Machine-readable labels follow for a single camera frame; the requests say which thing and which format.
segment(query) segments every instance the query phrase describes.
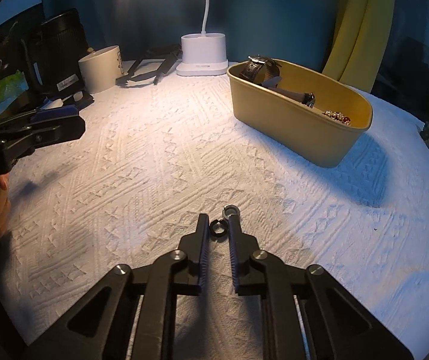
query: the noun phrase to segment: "white lamp base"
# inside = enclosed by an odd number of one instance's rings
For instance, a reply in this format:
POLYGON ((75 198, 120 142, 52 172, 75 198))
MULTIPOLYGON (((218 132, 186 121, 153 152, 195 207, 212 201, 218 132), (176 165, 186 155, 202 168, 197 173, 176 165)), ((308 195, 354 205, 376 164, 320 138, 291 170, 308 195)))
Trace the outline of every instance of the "white lamp base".
POLYGON ((176 67, 179 76, 220 76, 228 70, 228 60, 217 64, 185 64, 176 67))
POLYGON ((181 49, 183 61, 176 68, 180 76, 219 76, 228 70, 224 34, 184 35, 181 49))

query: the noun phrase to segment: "sticker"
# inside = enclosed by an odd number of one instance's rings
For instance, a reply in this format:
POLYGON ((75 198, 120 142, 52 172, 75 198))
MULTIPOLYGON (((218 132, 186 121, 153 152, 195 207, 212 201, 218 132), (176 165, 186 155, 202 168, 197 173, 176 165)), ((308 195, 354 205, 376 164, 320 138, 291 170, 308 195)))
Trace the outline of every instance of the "sticker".
POLYGON ((66 89, 70 85, 73 85, 74 83, 77 83, 80 79, 76 74, 73 74, 72 76, 69 76, 67 79, 64 79, 63 81, 56 84, 58 87, 58 90, 61 92, 63 89, 66 89))

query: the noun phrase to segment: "rectangular container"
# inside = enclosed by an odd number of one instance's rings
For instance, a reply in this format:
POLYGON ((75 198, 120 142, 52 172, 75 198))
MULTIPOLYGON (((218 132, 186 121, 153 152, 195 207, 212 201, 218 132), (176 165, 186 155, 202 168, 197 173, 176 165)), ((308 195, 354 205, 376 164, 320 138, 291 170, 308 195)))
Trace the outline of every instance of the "rectangular container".
POLYGON ((314 108, 239 78, 247 62, 228 69, 233 111, 246 123, 320 167, 337 166, 373 118, 371 104, 359 93, 321 73, 276 59, 282 80, 278 88, 313 93, 314 108), (323 112, 341 112, 347 126, 323 112))

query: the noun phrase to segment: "silver ring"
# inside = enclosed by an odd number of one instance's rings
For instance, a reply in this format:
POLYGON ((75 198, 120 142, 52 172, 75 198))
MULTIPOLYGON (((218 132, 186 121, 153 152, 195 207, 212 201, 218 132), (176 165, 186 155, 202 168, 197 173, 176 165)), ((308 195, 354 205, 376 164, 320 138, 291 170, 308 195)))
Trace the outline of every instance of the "silver ring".
POLYGON ((228 204, 227 206, 223 207, 223 210, 221 211, 221 214, 223 215, 223 218, 228 220, 228 218, 232 215, 240 215, 239 208, 235 206, 234 204, 228 204))

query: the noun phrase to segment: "black tongs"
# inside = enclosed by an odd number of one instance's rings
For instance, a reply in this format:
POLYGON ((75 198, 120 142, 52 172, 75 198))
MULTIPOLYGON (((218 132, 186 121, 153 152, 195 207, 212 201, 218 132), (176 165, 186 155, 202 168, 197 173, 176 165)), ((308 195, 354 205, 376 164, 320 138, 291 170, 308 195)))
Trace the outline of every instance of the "black tongs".
POLYGON ((36 149, 81 138, 85 129, 74 105, 34 110, 0 121, 0 175, 36 149))
POLYGON ((134 61, 131 67, 128 69, 127 73, 124 76, 121 76, 117 79, 118 84, 126 85, 128 81, 133 81, 138 83, 140 81, 152 79, 154 77, 154 85, 158 85, 159 81, 163 76, 168 74, 173 65, 178 61, 179 56, 182 54, 182 47, 180 44, 172 44, 164 47, 154 47, 146 50, 138 59, 134 61), (144 61, 144 59, 156 59, 164 58, 163 63, 158 67, 158 69, 134 75, 134 72, 144 61))

